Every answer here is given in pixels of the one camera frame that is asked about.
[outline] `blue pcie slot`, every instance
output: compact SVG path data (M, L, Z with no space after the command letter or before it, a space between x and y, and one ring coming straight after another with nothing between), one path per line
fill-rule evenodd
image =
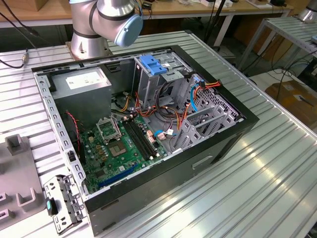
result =
M137 164L132 166L131 168L129 168L129 169L127 169L127 170L125 170L125 171L113 176L113 177L111 177L111 178L108 178L105 181L102 181L102 182L98 183L98 187L101 188L101 187L107 186L109 184L112 184L113 182L116 182L116 181L128 176L129 174L133 173L133 170L134 170L134 168L136 166L137 166Z

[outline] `metal table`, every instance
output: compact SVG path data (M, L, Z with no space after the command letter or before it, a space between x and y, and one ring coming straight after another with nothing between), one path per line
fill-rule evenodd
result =
M212 168L98 237L304 237L317 220L316 135L261 92L195 35L139 37L121 53L179 44L260 121ZM24 52L0 54L20 63ZM24 69L0 64L0 141L28 136L41 183L67 169L59 154L30 68L71 61L65 46L30 50ZM47 211L0 232L1 237L57 237ZM87 218L62 237L92 237Z
M239 70L241 70L243 64L248 58L251 50L253 49L255 43L259 39L265 27L270 28L272 32L268 37L268 40L264 42L263 46L258 52L259 55L269 45L270 41L273 39L276 33L291 41L294 45L297 46L297 50L295 50L293 55L290 57L291 61L288 63L288 65L290 65L290 63L294 60L294 57L300 49L303 49L307 53L317 51L317 44L312 42L312 36L317 35L317 22L307 24L295 17L268 18L262 21L250 43L248 44L246 50L244 51L242 59L238 66Z

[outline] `metal case frame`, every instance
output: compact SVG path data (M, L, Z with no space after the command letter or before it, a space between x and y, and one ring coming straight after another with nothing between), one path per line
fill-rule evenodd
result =
M63 73L86 66L99 66L105 63L105 60L126 60L129 56L133 57L134 54L159 52L162 50L175 52L207 82L216 82L202 66L179 46L163 47L126 53L119 56L34 68L33 73L36 76L36 82L41 92L42 100L45 101L45 108L50 117L54 132L60 135L61 131L66 130L63 127L54 102L50 100L47 85L41 83L43 79L46 79L45 75L54 72L56 69L59 69L59 73ZM259 119L223 86L218 87L217 91L230 102L236 111L245 117L243 121L235 124L228 130L216 133L209 139L202 140L199 146L192 146L185 151L178 150L171 156L164 158L161 163L157 163L155 166L141 173L136 172L133 176L117 182L107 189L97 191L93 195L88 195L87 189L85 189L84 186L79 186L95 236L125 217L132 215L173 188L181 185L204 170L207 166L217 162L226 155L239 138L251 130ZM71 143L68 143L70 140L67 133L65 133L64 136L59 136L57 140L66 158L66 165L72 171L77 183L82 185L84 173L77 156L75 155L75 160L73 161L70 161L68 158L69 151L74 151L74 148Z

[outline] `table leg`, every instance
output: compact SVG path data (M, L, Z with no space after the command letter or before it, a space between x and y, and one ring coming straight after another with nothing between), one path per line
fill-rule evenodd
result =
M258 38L260 37L263 29L265 27L265 19L263 19L263 21L261 22L260 26L258 27L257 31L255 32L254 36L252 37L250 43L248 44L246 50L244 51L241 61L238 65L238 70L241 71L241 68L243 66L243 64L245 63L245 61L247 60L251 50L253 49L254 45L256 44Z
M226 32L228 30L228 27L229 27L229 25L230 25L230 23L232 21L232 18L233 18L233 14L230 14L230 15L226 16L226 19L223 22L223 25L222 25L222 27L220 29L220 32L219 32L219 34L217 36L217 39L216 39L215 43L214 43L214 46L220 46L220 44L221 44L221 42L222 42L222 40L224 38L224 35L226 34Z
M281 17L287 17L289 13L290 13L290 10L285 10L283 12L283 14L281 15ZM272 30L270 35L267 37L266 41L262 45L261 49L259 50L258 56L261 55L263 53L263 51L265 51L265 49L267 48L269 43L273 40L275 34L276 34L276 32Z

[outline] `green motherboard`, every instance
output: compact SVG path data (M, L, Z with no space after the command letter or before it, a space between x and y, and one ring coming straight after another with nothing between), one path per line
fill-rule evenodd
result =
M85 146L85 163L82 163L82 165L86 173L86 186L90 193L96 192L103 186L109 185L167 156L159 141L150 143L145 133L150 129L143 118L137 116L133 119L133 122L140 130L140 135L149 142L152 147L150 149L155 151L156 156L151 157L151 159L142 156L144 151L140 152L138 149L140 144L136 146L138 142L131 138L130 128L127 128L122 121L116 123L121 138L107 141L107 144L104 141L105 136L109 136L116 131L111 122L100 126L103 136L97 126L81 133Z

